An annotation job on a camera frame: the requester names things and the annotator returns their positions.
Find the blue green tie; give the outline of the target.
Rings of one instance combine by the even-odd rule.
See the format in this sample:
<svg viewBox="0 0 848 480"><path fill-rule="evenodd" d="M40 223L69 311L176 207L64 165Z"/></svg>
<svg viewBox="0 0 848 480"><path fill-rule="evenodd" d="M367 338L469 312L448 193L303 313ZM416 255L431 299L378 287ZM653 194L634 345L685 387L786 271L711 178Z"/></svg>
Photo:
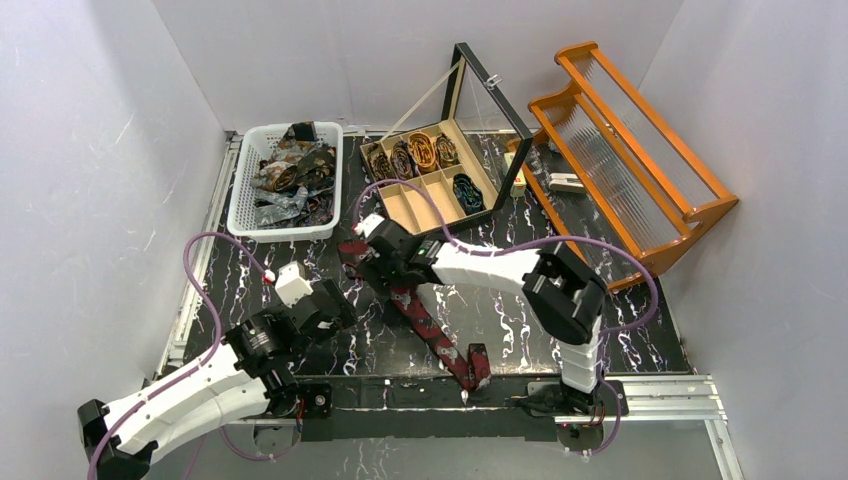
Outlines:
<svg viewBox="0 0 848 480"><path fill-rule="evenodd" d="M458 173L452 178L452 191L462 211L473 215L485 210L482 191L464 173Z"/></svg>

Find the red patterned tie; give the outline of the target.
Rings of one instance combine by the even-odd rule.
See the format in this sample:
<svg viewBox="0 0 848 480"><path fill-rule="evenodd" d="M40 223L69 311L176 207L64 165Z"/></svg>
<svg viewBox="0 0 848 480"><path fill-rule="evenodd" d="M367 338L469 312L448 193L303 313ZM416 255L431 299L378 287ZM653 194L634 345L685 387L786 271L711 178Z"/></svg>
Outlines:
<svg viewBox="0 0 848 480"><path fill-rule="evenodd" d="M467 353L462 354L422 303L416 284L390 280L380 272L376 252L363 240L343 241L337 251L346 275L364 280L375 293L387 298L463 390L478 391L490 383L491 366L485 345L470 343Z"/></svg>

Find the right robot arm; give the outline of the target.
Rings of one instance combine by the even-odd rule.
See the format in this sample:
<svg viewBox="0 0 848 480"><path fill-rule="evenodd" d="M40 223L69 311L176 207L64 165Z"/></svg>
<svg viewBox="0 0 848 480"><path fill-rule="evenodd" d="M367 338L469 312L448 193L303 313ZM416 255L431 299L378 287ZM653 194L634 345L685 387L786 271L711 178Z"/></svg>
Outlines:
<svg viewBox="0 0 848 480"><path fill-rule="evenodd" d="M538 414L591 414L599 407L602 309L606 283L564 242L500 253L440 235L416 236L372 214L356 237L338 246L351 278L388 299L442 361L461 387L473 392L492 377L484 345L467 354L431 314L417 290L425 284L471 285L521 298L560 348L560 379L527 389L519 405Z"/></svg>

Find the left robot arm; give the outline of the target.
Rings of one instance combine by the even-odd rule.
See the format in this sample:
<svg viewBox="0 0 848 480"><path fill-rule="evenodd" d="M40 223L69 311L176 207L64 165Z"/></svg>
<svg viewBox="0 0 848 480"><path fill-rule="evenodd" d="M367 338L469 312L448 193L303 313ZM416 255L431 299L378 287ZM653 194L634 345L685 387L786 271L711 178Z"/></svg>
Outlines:
<svg viewBox="0 0 848 480"><path fill-rule="evenodd" d="M81 405L88 478L142 479L177 447L236 420L327 415L330 387L299 384L291 368L357 317L335 281L304 275L297 262L281 268L279 303L223 333L198 359L124 398Z"/></svg>

